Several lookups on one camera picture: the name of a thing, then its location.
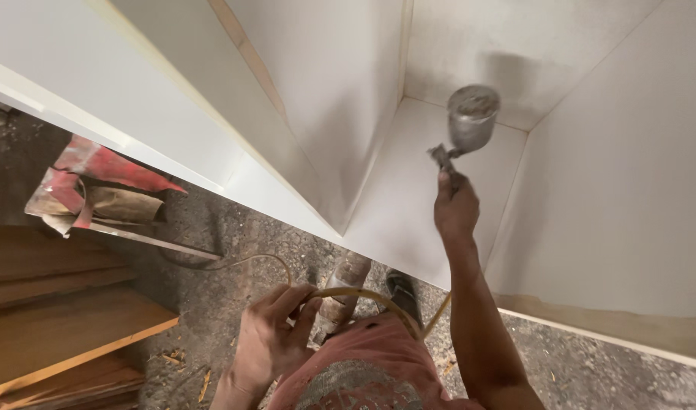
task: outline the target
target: white painted panel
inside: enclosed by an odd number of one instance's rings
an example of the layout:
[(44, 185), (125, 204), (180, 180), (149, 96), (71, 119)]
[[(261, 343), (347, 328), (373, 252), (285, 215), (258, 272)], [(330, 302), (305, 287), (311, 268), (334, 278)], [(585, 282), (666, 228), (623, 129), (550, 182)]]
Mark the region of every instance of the white painted panel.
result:
[(491, 85), (498, 122), (529, 131), (659, 2), (416, 0), (406, 95), (445, 105), (464, 85)]
[[(88, 137), (210, 189), (225, 185), (243, 153), (82, 2), (0, 2), (0, 74), (12, 81), (0, 90), (18, 89), (9, 96), (23, 105), (55, 111)], [(34, 95), (42, 99), (27, 98)], [(138, 144), (123, 145), (128, 138)]]
[[(475, 240), (483, 266), (494, 243), (525, 139), (523, 131), (497, 126), (489, 144), (455, 161), (480, 197)], [(343, 238), (300, 209), (287, 190), (246, 155), (226, 193), (256, 210), (269, 208), (266, 213), (273, 218), (448, 289), (449, 265), (434, 228), (438, 168), (426, 153), (428, 148), (447, 141), (444, 108), (404, 98)], [(267, 203), (280, 206), (267, 207)]]
[(315, 167), (338, 232), (397, 107), (402, 0), (228, 0)]
[(696, 1), (665, 0), (530, 134), (486, 277), (696, 316)]

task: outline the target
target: foot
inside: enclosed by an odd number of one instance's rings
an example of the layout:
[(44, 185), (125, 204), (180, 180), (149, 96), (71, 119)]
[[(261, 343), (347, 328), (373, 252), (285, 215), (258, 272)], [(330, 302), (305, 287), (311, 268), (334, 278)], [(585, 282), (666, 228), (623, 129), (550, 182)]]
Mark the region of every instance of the foot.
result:
[(391, 300), (408, 313), (418, 323), (419, 328), (424, 328), (410, 277), (403, 272), (392, 269), (386, 275), (386, 286), (389, 288)]

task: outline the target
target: concrete floor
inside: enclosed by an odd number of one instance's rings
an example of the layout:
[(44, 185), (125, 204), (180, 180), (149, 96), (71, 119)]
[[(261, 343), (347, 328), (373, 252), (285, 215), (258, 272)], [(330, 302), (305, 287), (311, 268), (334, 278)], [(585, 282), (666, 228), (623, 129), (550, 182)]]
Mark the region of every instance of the concrete floor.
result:
[[(0, 127), (0, 224), (38, 223), (23, 214), (24, 203), (68, 141), (69, 133), (23, 114), (11, 116), (9, 124)], [(189, 195), (165, 195), (169, 224), (153, 233), (158, 238), (224, 252), (229, 261), (273, 253), (287, 261), (296, 282), (318, 285), (325, 282), (343, 252), (341, 247), (212, 192), (178, 179), (174, 182)], [(221, 369), (234, 357), (240, 312), (284, 281), (280, 266), (271, 260), (252, 260), (241, 266), (197, 271), (183, 266), (222, 264), (204, 264), (195, 257), (122, 238), (95, 233), (90, 237), (131, 262), (140, 273), (134, 282), (136, 289), (181, 315), (177, 327), (128, 348), (147, 375), (141, 408), (207, 408)], [(383, 275), (387, 270), (374, 263), (366, 287), (386, 293)], [(426, 321), (444, 292), (423, 282), (416, 283), (416, 290)], [(357, 316), (376, 311), (375, 303), (361, 301)], [(696, 410), (695, 368), (516, 317), (503, 315), (503, 320), (532, 386), (549, 409)], [(464, 396), (458, 368), (452, 364), (448, 312), (426, 345), (450, 394)], [(177, 349), (185, 353), (183, 366), (157, 357)], [(199, 404), (197, 396), (208, 369), (213, 370), (211, 384)]]

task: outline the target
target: red cloth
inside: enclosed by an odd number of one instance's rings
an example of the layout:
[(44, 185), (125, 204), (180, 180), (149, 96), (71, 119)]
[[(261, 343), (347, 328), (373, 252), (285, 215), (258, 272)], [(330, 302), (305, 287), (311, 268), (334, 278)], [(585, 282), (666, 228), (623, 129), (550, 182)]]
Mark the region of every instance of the red cloth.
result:
[(424, 343), (415, 341), (394, 314), (349, 325), (305, 362), (280, 378), (268, 410), (360, 408), (468, 408), (450, 400)]

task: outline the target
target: paint spray gun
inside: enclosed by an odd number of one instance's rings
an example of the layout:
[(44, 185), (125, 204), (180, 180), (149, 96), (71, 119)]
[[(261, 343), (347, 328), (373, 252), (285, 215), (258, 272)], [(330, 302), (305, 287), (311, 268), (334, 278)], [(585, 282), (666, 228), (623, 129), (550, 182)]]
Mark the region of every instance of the paint spray gun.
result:
[(447, 111), (449, 138), (454, 148), (447, 151), (444, 144), (439, 144), (428, 151), (440, 170), (455, 173), (452, 158), (487, 145), (498, 110), (499, 94), (486, 85), (468, 85), (451, 95)]

